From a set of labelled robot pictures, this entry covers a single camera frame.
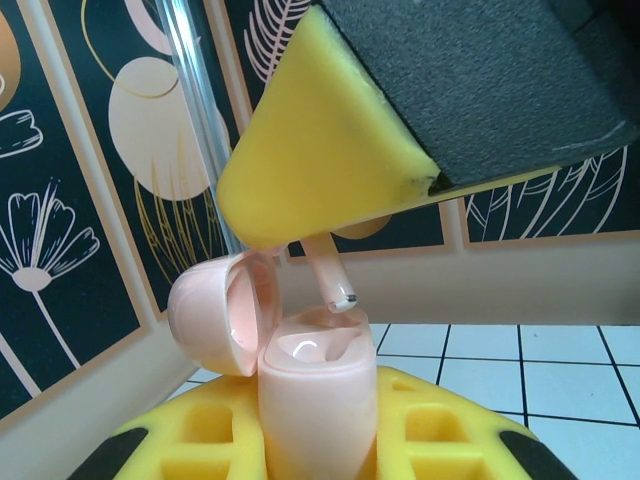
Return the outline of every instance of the pink plastic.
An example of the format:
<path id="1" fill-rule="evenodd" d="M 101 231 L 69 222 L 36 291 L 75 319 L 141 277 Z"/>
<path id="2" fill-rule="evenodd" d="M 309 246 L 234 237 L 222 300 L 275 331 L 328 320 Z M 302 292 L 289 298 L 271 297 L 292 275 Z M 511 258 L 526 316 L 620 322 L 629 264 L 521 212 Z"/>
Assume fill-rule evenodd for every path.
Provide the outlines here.
<path id="1" fill-rule="evenodd" d="M 282 319 L 273 259 L 245 252 L 182 274 L 169 324 L 204 368 L 257 371 L 269 478 L 356 478 L 377 429 L 375 348 L 362 310 Z"/>

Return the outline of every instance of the open lid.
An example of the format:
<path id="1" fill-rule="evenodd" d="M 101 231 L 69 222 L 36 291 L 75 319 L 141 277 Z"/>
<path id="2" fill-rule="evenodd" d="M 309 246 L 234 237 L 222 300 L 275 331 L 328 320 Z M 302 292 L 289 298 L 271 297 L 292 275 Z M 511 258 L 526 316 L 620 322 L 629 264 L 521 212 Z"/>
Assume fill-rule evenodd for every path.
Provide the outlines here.
<path id="1" fill-rule="evenodd" d="M 249 251 L 196 265 L 173 284 L 168 310 L 187 356 L 207 370 L 251 376 L 282 317 L 274 261 Z"/>

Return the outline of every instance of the white wall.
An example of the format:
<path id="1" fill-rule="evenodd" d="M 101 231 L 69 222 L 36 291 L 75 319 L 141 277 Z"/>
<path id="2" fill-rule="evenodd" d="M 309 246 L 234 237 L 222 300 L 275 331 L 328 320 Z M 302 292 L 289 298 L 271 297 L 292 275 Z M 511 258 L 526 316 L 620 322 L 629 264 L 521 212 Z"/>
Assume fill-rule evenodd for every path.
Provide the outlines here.
<path id="1" fill-rule="evenodd" d="M 345 261 L 372 323 L 640 324 L 640 241 L 468 251 L 444 207 L 452 253 Z M 288 312 L 321 303 L 306 263 L 280 281 Z"/>

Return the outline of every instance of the gold line art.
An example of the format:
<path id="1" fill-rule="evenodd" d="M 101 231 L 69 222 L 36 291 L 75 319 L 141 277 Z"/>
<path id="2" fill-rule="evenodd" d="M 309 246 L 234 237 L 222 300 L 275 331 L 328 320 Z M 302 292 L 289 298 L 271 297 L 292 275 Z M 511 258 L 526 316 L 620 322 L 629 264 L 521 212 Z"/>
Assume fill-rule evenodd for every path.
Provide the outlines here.
<path id="1" fill-rule="evenodd" d="M 178 152 L 179 186 L 188 189 L 188 178 L 184 175 L 186 159 L 181 137 L 178 139 Z M 156 190 L 157 174 L 153 159 L 151 169 L 154 179 L 153 190 Z M 193 199 L 171 200 L 171 207 L 167 209 L 165 201 L 152 191 L 150 193 L 153 195 L 153 210 L 149 211 L 142 197 L 140 183 L 135 178 L 134 191 L 147 244 L 168 283 L 173 283 L 173 279 L 180 273 L 202 260 L 199 258 L 199 251 L 203 252 L 206 259 L 213 258 L 215 246 L 222 244 L 222 232 L 210 190 L 207 189 L 203 193 L 205 214 L 200 219 Z M 207 224 L 204 234 L 200 227 L 203 221 Z"/>
<path id="2" fill-rule="evenodd" d="M 169 87 L 169 89 L 166 90 L 165 92 L 161 92 L 158 94 L 149 95 L 146 93 L 136 92 L 135 90 L 132 90 L 128 88 L 126 85 L 123 85 L 121 82 L 119 82 L 116 79 L 116 77 L 114 77 L 111 74 L 111 72 L 109 72 L 105 64 L 102 62 L 102 60 L 100 60 L 98 53 L 96 52 L 95 48 L 93 47 L 93 44 L 91 43 L 91 40 L 89 39 L 89 32 L 87 30 L 86 13 L 87 13 L 87 0 L 82 0 L 82 5 L 80 7 L 80 23 L 82 25 L 82 35 L 84 36 L 84 41 L 87 44 L 87 48 L 89 48 L 89 51 L 91 52 L 91 55 L 93 56 L 94 60 L 96 61 L 100 69 L 104 72 L 104 74 L 109 78 L 109 80 L 111 80 L 115 85 L 123 89 L 125 92 L 130 93 L 131 95 L 135 95 L 136 97 L 146 98 L 146 99 L 162 98 L 170 94 L 176 88 L 176 86 L 178 85 L 178 82 L 180 81 L 178 78 L 177 72 L 176 72 L 176 79 L 171 85 L 171 87 Z"/>

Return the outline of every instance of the white flower illustration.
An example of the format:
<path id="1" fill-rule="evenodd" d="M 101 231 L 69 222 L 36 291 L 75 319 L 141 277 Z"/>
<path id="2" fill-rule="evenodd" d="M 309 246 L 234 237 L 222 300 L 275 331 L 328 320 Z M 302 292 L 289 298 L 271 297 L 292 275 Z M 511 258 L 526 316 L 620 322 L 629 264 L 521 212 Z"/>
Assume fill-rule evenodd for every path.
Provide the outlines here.
<path id="1" fill-rule="evenodd" d="M 253 70 L 265 85 L 271 81 L 296 23 L 310 6 L 310 0 L 254 1 L 244 46 Z"/>
<path id="2" fill-rule="evenodd" d="M 98 251 L 100 241 L 91 227 L 71 238 L 76 214 L 56 198 L 56 190 L 56 186 L 49 184 L 42 197 L 37 193 L 14 193 L 9 197 L 8 229 L 0 225 L 0 270 L 33 295 L 60 346 L 73 366 L 79 368 L 80 363 L 51 319 L 39 292 L 86 262 Z"/>

